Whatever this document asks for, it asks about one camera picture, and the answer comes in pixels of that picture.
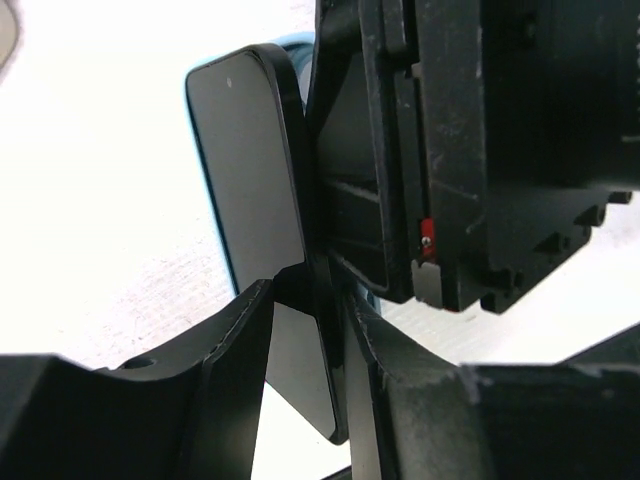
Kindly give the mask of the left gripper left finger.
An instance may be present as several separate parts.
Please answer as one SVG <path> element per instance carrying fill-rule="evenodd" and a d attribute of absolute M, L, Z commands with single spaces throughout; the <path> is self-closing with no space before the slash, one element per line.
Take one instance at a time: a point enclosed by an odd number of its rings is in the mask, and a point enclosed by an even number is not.
<path fill-rule="evenodd" d="M 259 280 L 116 369 L 1 359 L 5 479 L 247 479 L 273 318 Z"/>

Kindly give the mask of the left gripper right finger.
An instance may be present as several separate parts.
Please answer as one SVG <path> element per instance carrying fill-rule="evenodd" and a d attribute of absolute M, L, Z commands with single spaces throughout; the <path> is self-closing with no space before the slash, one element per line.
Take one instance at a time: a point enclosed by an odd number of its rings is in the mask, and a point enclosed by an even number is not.
<path fill-rule="evenodd" d="M 639 331 L 552 365 L 457 366 L 342 300 L 355 479 L 635 479 Z"/>

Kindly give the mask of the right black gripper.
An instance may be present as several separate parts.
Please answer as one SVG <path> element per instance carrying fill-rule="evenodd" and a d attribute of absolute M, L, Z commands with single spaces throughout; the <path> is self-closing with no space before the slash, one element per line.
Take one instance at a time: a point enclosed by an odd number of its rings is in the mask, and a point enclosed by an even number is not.
<path fill-rule="evenodd" d="M 410 1 L 427 243 L 401 301 L 501 313 L 639 189 L 635 1 Z"/>

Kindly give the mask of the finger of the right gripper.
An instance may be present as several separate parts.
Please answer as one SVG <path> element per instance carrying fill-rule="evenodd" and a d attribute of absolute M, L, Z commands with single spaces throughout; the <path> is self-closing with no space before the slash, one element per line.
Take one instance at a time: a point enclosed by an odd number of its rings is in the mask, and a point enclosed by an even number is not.
<path fill-rule="evenodd" d="M 319 1 L 306 119 L 324 244 L 375 295 L 413 295 L 403 162 L 417 149 L 412 1 Z"/>

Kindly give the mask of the light blue phone case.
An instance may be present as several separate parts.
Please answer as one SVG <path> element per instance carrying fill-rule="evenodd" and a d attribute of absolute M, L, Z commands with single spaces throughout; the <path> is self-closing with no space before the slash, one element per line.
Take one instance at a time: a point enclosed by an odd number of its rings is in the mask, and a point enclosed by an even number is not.
<path fill-rule="evenodd" d="M 192 69 L 185 99 L 231 285 L 274 283 L 274 315 L 330 314 L 321 184 L 305 118 L 312 39 L 255 44 Z"/>

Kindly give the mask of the black smartphone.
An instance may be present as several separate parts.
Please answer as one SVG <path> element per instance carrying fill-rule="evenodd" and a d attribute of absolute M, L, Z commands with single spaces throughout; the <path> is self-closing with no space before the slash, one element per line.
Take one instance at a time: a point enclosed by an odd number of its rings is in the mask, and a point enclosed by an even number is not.
<path fill-rule="evenodd" d="M 314 182 L 286 50 L 250 45 L 192 69 L 185 98 L 236 292 L 274 284 L 267 382 L 325 439 L 347 440 L 340 326 L 319 281 Z"/>

